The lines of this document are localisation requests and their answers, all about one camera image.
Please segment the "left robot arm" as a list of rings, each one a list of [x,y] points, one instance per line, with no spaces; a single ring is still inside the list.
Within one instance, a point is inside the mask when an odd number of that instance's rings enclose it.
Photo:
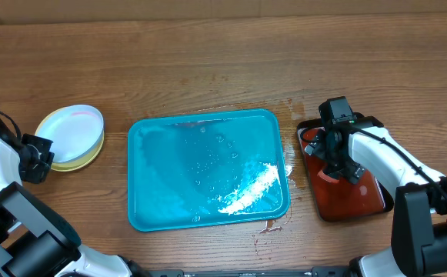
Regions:
[[[23,187],[44,182],[52,141],[9,129],[0,112],[0,276],[147,276],[120,255],[82,244],[57,212]]]

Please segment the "red-stained sponge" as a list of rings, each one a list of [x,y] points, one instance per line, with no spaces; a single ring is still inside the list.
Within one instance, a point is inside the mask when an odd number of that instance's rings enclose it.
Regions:
[[[317,173],[317,176],[328,183],[337,184],[339,182],[339,179],[326,175],[322,170]]]

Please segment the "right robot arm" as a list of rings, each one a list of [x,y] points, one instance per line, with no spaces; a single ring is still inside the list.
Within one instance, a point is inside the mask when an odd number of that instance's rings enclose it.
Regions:
[[[348,265],[315,267],[313,276],[435,276],[447,272],[447,177],[400,146],[373,116],[352,111],[346,97],[319,106],[297,135],[311,185],[359,186],[376,180],[393,212],[390,246]]]

